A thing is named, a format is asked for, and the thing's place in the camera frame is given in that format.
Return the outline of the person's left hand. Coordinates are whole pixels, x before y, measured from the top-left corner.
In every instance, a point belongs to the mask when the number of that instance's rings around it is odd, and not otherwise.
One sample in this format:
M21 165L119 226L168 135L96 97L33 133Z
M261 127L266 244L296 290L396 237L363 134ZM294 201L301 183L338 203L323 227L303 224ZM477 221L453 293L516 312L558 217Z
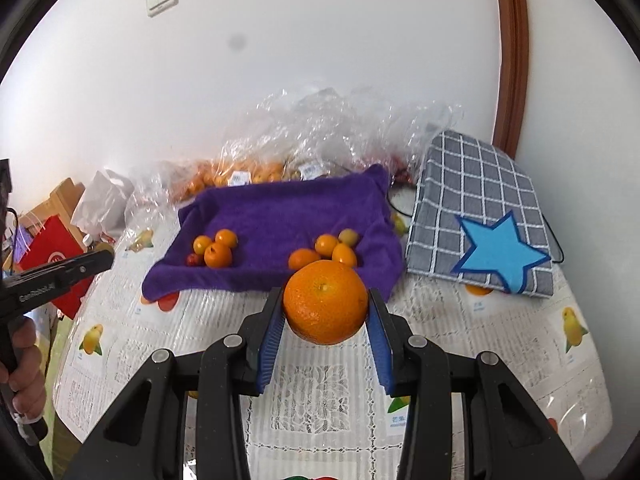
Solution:
M13 347L22 352L17 368L9 373L1 364L1 382L14 392L14 408L28 419L36 419L43 413L47 393L40 368L42 354L36 346L35 323L22 318L21 325L12 336Z

